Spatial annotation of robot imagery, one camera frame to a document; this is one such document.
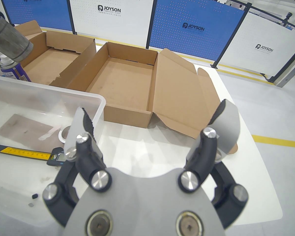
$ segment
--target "white table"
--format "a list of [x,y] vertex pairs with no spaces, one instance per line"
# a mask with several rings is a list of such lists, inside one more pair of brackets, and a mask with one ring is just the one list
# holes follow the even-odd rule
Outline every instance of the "white table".
[[[233,102],[217,72],[205,69],[221,100]],[[249,201],[241,216],[234,223],[249,224],[280,219],[282,210],[270,176],[263,163],[242,117],[241,133],[237,153],[227,156],[223,162],[235,181],[245,186]],[[176,167],[183,167],[186,154],[193,139],[168,129],[153,116],[148,129],[105,122],[99,148],[107,166],[138,177],[154,177]],[[52,182],[58,168],[47,166],[43,161],[17,158],[0,154],[0,212],[34,226],[47,226],[53,222],[41,197],[31,199],[34,193],[41,193]],[[81,178],[74,184],[81,196],[87,185]],[[213,198],[215,183],[209,177],[203,188]]]

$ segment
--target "tape roll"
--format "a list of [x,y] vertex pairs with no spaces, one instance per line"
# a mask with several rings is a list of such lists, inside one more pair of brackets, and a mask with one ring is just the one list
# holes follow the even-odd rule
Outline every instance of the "tape roll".
[[58,138],[62,143],[66,142],[67,136],[68,136],[68,132],[69,132],[70,126],[67,126],[63,129],[61,129],[58,133]]

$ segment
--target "yellow ruler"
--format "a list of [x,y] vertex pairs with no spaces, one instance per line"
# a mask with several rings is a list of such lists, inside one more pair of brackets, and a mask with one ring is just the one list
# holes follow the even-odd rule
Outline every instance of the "yellow ruler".
[[48,160],[50,157],[50,153],[32,151],[15,147],[6,147],[2,145],[0,145],[0,153],[38,160]]

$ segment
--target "cardboard box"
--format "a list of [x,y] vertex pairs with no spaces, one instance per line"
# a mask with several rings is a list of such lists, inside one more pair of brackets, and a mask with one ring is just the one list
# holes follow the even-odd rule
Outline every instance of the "cardboard box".
[[90,45],[94,45],[96,53],[93,38],[56,31],[42,32],[35,20],[15,28],[34,44],[29,56],[20,62],[34,83],[49,85]]
[[102,95],[106,121],[146,128],[152,113],[196,138],[220,103],[206,71],[168,49],[90,45],[50,85]]

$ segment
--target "pegboard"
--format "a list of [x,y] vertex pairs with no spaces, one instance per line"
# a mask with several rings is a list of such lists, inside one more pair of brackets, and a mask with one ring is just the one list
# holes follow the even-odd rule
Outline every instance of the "pegboard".
[[295,53],[295,29],[248,13],[221,63],[275,76]]
[[36,20],[41,27],[70,30],[67,0],[3,0],[13,24]]
[[150,46],[217,60],[242,15],[212,0],[158,0]]
[[145,47],[153,0],[70,0],[70,4],[76,32]]

